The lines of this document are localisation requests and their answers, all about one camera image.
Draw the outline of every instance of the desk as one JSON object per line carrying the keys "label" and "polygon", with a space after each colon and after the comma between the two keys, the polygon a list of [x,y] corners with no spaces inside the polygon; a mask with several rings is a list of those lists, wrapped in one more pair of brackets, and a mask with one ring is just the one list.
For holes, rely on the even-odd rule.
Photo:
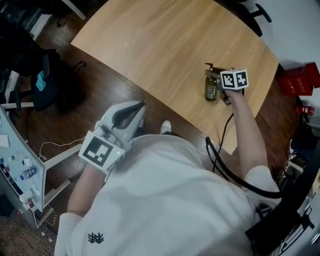
{"label": "desk", "polygon": [[[7,117],[7,114],[2,106],[0,106],[0,120],[0,134],[7,134],[9,138],[9,147],[0,146],[0,157],[4,160],[3,164],[9,167],[9,174],[12,179],[15,180],[15,178],[18,178],[22,172],[27,169],[22,164],[22,160],[24,158],[31,159],[33,166],[38,170],[38,173],[31,178],[26,180],[17,180],[15,182],[23,193],[27,193],[31,189],[32,185],[35,186],[35,188],[39,191],[39,195],[36,195],[35,193],[33,194],[32,202],[34,203],[34,207],[30,209],[34,219],[34,224],[31,223],[31,225],[38,228],[46,219],[46,217],[53,211],[53,209],[51,208],[39,222],[36,221],[34,215],[35,211],[40,210],[42,212],[44,208],[48,206],[48,204],[70,183],[70,180],[67,179],[57,189],[53,188],[47,194],[45,194],[47,171],[54,165],[78,152],[82,145],[78,144],[47,160],[46,162],[42,162],[19,135],[18,131]],[[9,157],[13,155],[17,155],[18,158],[14,161],[9,161]],[[15,209],[19,211],[20,208],[23,207],[22,202],[20,202],[20,205],[18,204],[19,195],[9,180],[5,177],[3,170],[0,169],[0,172],[2,172],[0,174],[0,186],[5,187],[7,198],[10,200]]]}
{"label": "desk", "polygon": [[[232,108],[205,100],[205,63],[247,69],[245,98],[257,115],[278,60],[213,0],[109,0],[71,43],[156,97],[215,143]],[[237,147],[232,120],[223,148]]]}

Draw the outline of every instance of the logo on shirt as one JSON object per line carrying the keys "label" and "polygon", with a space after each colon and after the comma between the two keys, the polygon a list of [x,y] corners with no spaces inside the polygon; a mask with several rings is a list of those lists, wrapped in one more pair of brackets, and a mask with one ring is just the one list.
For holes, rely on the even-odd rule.
{"label": "logo on shirt", "polygon": [[98,235],[91,233],[88,234],[88,241],[93,244],[93,243],[97,243],[97,244],[101,244],[105,239],[104,239],[104,234],[100,234],[98,233]]}

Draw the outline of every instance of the small bottle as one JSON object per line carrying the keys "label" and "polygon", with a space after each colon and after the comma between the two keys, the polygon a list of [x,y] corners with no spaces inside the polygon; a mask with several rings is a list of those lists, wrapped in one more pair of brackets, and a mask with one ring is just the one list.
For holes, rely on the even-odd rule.
{"label": "small bottle", "polygon": [[24,181],[27,179],[30,179],[33,175],[35,175],[38,172],[38,170],[35,167],[31,167],[27,170],[24,170],[22,174],[15,179],[15,181]]}
{"label": "small bottle", "polygon": [[[210,66],[210,71],[213,71],[213,64],[212,63],[206,63]],[[205,94],[204,97],[207,101],[213,102],[217,99],[217,81],[213,81],[210,78],[205,78]]]}

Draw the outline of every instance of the water bottle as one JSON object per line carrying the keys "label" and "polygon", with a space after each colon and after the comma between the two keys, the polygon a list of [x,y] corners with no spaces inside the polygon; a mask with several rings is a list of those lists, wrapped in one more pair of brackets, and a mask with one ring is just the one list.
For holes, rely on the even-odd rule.
{"label": "water bottle", "polygon": [[38,172],[38,170],[35,167],[31,167],[27,170],[24,170],[22,174],[15,179],[15,181],[24,181],[27,179],[30,179],[33,175],[35,175]]}

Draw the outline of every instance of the blue object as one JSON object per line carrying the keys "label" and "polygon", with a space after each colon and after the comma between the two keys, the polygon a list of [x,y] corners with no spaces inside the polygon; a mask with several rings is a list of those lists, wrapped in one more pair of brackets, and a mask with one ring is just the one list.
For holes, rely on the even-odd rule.
{"label": "blue object", "polygon": [[38,90],[40,92],[42,92],[45,87],[46,87],[46,82],[44,81],[44,72],[41,71],[38,75],[37,75],[37,81],[35,83],[36,87],[38,88]]}

